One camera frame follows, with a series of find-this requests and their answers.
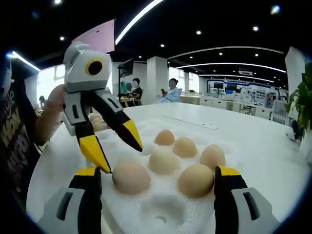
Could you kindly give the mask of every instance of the robot camera eye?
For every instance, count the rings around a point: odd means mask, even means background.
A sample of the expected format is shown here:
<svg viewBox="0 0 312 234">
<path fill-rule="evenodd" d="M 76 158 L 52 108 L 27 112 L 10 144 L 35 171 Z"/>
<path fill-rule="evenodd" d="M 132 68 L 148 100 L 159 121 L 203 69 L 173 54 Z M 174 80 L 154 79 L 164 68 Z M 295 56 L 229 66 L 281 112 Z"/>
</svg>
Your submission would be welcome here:
<svg viewBox="0 0 312 234">
<path fill-rule="evenodd" d="M 93 61 L 90 64 L 88 64 L 87 72 L 90 75 L 95 76 L 102 70 L 102 67 L 103 65 L 100 61 Z"/>
</svg>

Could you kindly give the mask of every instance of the pink poster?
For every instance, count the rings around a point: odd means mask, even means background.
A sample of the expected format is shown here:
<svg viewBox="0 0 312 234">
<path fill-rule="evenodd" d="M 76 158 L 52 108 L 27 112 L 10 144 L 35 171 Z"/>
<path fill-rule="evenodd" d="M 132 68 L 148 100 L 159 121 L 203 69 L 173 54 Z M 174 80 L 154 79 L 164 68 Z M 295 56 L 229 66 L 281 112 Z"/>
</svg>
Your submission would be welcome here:
<svg viewBox="0 0 312 234">
<path fill-rule="evenodd" d="M 90 50 L 109 53 L 115 50 L 114 28 L 115 20 L 113 19 L 90 29 L 72 42 L 80 41 L 89 44 Z"/>
</svg>

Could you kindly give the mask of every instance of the black shirt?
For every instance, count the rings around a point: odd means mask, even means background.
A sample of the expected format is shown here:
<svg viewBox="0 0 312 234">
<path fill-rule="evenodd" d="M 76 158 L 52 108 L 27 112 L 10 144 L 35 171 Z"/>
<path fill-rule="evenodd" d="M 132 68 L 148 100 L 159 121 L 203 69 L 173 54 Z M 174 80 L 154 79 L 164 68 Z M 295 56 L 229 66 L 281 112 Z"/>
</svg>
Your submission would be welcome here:
<svg viewBox="0 0 312 234">
<path fill-rule="evenodd" d="M 141 89 L 140 86 L 138 86 L 136 89 L 134 89 L 134 90 L 132 91 L 132 95 L 140 94 L 140 97 L 139 97 L 139 98 L 136 98 L 136 99 L 141 99 L 141 98 L 142 98 L 142 93 L 143 93 L 143 90 Z M 136 100 L 135 100 L 134 102 L 135 102 L 135 106 L 141 106 L 141 105 L 142 105 L 141 101 L 136 101 Z"/>
<path fill-rule="evenodd" d="M 8 175 L 9 184 L 23 205 L 40 156 L 33 144 L 36 119 L 24 81 L 15 80 L 0 103 L 0 170 Z"/>
</svg>

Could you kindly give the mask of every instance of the light blue shirt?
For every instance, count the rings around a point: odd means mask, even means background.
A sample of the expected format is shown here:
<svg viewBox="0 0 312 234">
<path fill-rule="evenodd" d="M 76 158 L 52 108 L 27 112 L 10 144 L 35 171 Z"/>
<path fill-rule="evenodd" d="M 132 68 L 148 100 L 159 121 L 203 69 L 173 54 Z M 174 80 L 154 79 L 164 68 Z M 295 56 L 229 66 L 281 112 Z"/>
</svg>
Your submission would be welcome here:
<svg viewBox="0 0 312 234">
<path fill-rule="evenodd" d="M 169 103 L 169 102 L 178 102 L 182 89 L 170 89 L 166 96 L 162 96 L 160 99 L 156 101 L 156 103 Z"/>
</svg>

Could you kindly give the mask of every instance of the egg carton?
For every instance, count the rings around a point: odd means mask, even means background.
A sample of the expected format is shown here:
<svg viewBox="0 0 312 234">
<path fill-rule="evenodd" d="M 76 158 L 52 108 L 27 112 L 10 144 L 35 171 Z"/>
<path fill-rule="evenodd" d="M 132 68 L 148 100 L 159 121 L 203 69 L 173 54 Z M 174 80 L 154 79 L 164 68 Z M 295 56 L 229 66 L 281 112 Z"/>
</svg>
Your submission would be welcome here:
<svg viewBox="0 0 312 234">
<path fill-rule="evenodd" d="M 140 163 L 151 177 L 150 189 L 136 196 L 123 195 L 113 185 L 112 175 L 102 173 L 102 214 L 113 233 L 120 234 L 212 234 L 215 233 L 213 191 L 202 198 L 188 198 L 178 190 L 177 179 L 191 165 L 198 164 L 202 151 L 210 144 L 218 145 L 225 154 L 226 166 L 235 168 L 240 155 L 239 148 L 213 135 L 166 123 L 159 119 L 137 122 L 144 149 L 138 152 L 124 143 L 114 131 L 105 130 L 96 135 L 103 147 L 112 169 L 123 159 Z M 194 158 L 176 156 L 180 168 L 173 175 L 160 176 L 149 167 L 149 156 L 154 148 L 156 135 L 164 129 L 170 130 L 175 139 L 188 137 L 194 141 L 197 154 Z"/>
</svg>

